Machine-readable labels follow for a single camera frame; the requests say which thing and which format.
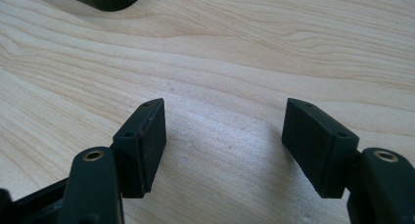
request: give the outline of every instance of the wood grain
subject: wood grain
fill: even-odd
[[[281,144],[287,98],[415,163],[415,0],[0,0],[0,187],[13,199],[163,97],[153,191],[127,223],[348,223]]]

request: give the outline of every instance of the table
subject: table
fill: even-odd
[[[0,187],[14,200],[164,98],[167,144],[126,223],[349,223],[281,143],[288,98],[415,164],[415,0],[0,0]]]

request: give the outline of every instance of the wooden table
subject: wooden table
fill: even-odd
[[[415,0],[0,0],[0,187],[68,176],[142,103],[167,145],[126,223],[348,223],[281,143],[287,98],[415,163]]]

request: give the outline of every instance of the wooden surface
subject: wooden surface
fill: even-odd
[[[164,98],[153,191],[127,223],[348,223],[281,144],[287,98],[415,163],[415,0],[0,0],[0,187],[13,199]]]

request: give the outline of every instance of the light wood tabletop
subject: light wood tabletop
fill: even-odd
[[[415,0],[0,0],[0,187],[13,200],[164,98],[167,144],[126,223],[349,223],[281,143],[288,98],[415,164]]]

